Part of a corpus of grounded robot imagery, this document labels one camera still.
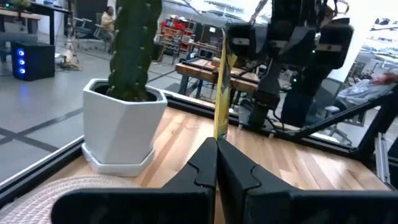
computer tower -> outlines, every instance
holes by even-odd
[[[34,81],[55,76],[55,47],[40,42],[11,42],[12,74]]]

round rattan mat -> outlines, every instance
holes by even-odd
[[[131,188],[137,184],[120,177],[87,175],[59,179],[38,187],[0,210],[0,224],[51,224],[53,204],[67,192],[82,188]]]

gray floor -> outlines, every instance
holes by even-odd
[[[40,40],[46,42],[48,37],[40,35]],[[57,40],[57,52],[62,53],[63,37]],[[111,57],[101,43],[88,45],[93,49],[77,49],[83,71],[58,71],[55,78],[23,82],[11,76],[9,63],[0,65],[0,182],[83,134],[82,89],[92,78],[108,77]],[[181,75],[173,72],[171,61],[164,57],[163,62],[150,66],[150,86],[165,89],[180,83]],[[205,86],[202,97],[214,100],[215,90],[211,85]],[[369,111],[367,125],[375,114],[376,111]],[[350,138],[356,139],[354,145],[367,129],[341,126]],[[393,125],[389,139],[396,138],[397,128],[398,124]]]

person sitting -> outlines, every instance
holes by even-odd
[[[113,7],[108,6],[106,7],[106,10],[104,11],[101,17],[101,26],[106,31],[105,35],[110,43],[112,43],[114,39],[113,13],[114,13]]]
[[[333,104],[340,111],[361,105],[389,93],[395,87],[393,73],[384,73],[372,80],[361,80],[355,85],[341,90]]]

white plant pot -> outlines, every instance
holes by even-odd
[[[147,86],[157,101],[126,102],[95,92],[101,86],[108,81],[92,79],[83,89],[83,154],[97,173],[137,176],[154,158],[153,138],[166,97]]]

